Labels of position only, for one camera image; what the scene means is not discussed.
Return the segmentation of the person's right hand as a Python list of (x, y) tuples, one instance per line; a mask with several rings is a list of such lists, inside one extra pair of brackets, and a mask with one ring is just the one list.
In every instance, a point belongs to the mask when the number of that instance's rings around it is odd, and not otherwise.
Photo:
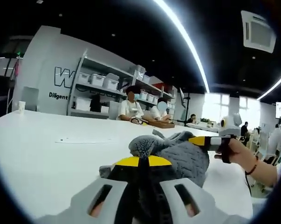
[(228, 148), (231, 150), (228, 154), (231, 163), (240, 165), (248, 175), (255, 171), (258, 159), (246, 146), (236, 139), (230, 139)]

